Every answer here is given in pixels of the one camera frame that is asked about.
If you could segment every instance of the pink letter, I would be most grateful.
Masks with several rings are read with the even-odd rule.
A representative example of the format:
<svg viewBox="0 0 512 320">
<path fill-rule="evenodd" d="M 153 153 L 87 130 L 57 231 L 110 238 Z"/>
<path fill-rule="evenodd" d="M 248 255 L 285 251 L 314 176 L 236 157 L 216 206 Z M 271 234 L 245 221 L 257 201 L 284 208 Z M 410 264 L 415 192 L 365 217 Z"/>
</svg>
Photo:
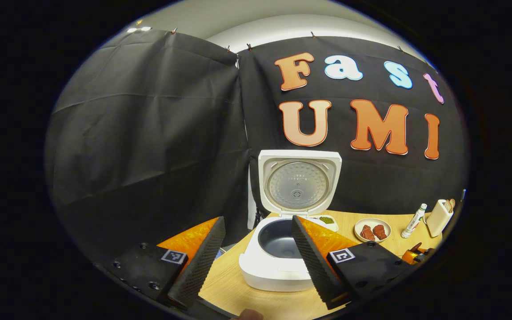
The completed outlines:
<svg viewBox="0 0 512 320">
<path fill-rule="evenodd" d="M 441 104 L 444 104 L 444 98 L 437 91 L 437 83 L 432 79 L 432 77 L 428 73 L 424 75 L 424 79 L 428 80 L 428 83 L 432 88 L 432 92 L 434 93 L 434 96 L 436 97 L 437 101 Z"/>
</svg>

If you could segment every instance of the blue letter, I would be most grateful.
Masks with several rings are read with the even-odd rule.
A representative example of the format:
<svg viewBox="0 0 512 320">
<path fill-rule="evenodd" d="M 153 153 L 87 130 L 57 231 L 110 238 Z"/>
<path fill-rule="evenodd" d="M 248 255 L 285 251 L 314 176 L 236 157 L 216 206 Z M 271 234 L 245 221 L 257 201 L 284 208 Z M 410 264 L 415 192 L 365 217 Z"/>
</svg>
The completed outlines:
<svg viewBox="0 0 512 320">
<path fill-rule="evenodd" d="M 325 74 L 333 79 L 361 80 L 362 73 L 357 68 L 355 60 L 347 56 L 330 56 L 325 58 Z"/>
<path fill-rule="evenodd" d="M 408 77 L 408 71 L 401 64 L 386 61 L 384 67 L 391 73 L 390 81 L 397 87 L 412 88 L 412 80 Z"/>
</svg>

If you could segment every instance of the white bottle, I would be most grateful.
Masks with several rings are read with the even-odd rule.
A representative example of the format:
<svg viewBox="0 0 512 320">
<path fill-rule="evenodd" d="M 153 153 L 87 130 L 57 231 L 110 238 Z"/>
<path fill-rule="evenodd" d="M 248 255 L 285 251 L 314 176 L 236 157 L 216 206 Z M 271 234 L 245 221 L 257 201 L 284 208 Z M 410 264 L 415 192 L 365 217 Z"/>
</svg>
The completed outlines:
<svg viewBox="0 0 512 320">
<path fill-rule="evenodd" d="M 410 220 L 410 223 L 408 223 L 408 225 L 406 226 L 406 229 L 404 229 L 404 231 L 402 231 L 401 237 L 403 237 L 405 239 L 407 237 L 410 237 L 410 235 L 412 234 L 414 229 L 416 229 L 416 227 L 418 227 L 418 224 L 424 217 L 426 208 L 427 208 L 427 205 L 425 203 L 422 203 L 422 205 L 420 206 L 418 211 L 416 213 L 414 213 L 414 216 L 412 217 L 412 220 Z"/>
</svg>

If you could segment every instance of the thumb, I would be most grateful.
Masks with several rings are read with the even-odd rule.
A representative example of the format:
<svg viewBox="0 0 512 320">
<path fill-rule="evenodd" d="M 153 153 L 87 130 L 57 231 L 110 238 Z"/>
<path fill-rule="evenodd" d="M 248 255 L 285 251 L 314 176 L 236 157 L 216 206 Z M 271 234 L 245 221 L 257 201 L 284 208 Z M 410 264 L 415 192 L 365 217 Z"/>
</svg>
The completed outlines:
<svg viewBox="0 0 512 320">
<path fill-rule="evenodd" d="M 264 320 L 264 316 L 256 310 L 246 308 L 236 320 Z"/>
</svg>

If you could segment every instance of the orange letter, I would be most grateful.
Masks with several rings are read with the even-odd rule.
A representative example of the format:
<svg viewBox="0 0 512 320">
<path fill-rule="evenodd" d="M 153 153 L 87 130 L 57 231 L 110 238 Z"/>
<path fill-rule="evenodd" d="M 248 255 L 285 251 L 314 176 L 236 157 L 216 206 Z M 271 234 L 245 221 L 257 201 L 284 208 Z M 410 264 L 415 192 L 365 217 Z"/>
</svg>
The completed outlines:
<svg viewBox="0 0 512 320">
<path fill-rule="evenodd" d="M 284 134 L 291 143 L 313 147 L 327 138 L 327 109 L 331 108 L 331 102 L 313 100 L 309 103 L 309 107 L 315 112 L 315 131 L 312 134 L 303 134 L 299 130 L 299 111 L 303 104 L 290 101 L 280 104 L 279 107 L 284 114 Z"/>
<path fill-rule="evenodd" d="M 426 158 L 436 160 L 440 156 L 437 151 L 437 126 L 440 125 L 440 120 L 430 113 L 426 113 L 424 118 L 428 122 L 428 148 L 426 148 L 424 155 Z"/>
<path fill-rule="evenodd" d="M 388 108 L 384 121 L 369 100 L 353 100 L 351 107 L 357 111 L 357 138 L 351 142 L 351 147 L 357 150 L 369 150 L 368 132 L 377 150 L 381 150 L 390 135 L 386 151 L 394 154 L 407 154 L 406 146 L 406 116 L 408 109 L 402 105 L 393 104 Z"/>
<path fill-rule="evenodd" d="M 296 65 L 295 61 L 299 60 L 301 60 L 301 62 Z M 284 83 L 280 86 L 283 91 L 297 89 L 307 85 L 307 80 L 299 77 L 300 72 L 304 76 L 309 76 L 309 65 L 306 61 L 313 61 L 313 56 L 307 52 L 276 60 L 274 64 L 280 67 L 282 77 L 284 78 Z"/>
</svg>

